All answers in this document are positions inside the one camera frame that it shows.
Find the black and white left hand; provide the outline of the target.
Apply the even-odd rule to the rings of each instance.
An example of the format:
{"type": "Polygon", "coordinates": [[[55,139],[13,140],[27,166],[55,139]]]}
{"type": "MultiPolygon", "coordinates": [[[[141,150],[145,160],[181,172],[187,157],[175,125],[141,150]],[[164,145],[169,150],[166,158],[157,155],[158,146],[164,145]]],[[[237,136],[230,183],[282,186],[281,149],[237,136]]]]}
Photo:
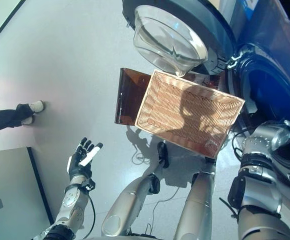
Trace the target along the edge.
{"type": "Polygon", "coordinates": [[[86,179],[92,177],[91,163],[96,154],[101,150],[101,142],[96,145],[84,137],[78,144],[75,152],[69,157],[66,171],[69,179],[72,180],[77,176],[84,176],[86,179]]]}

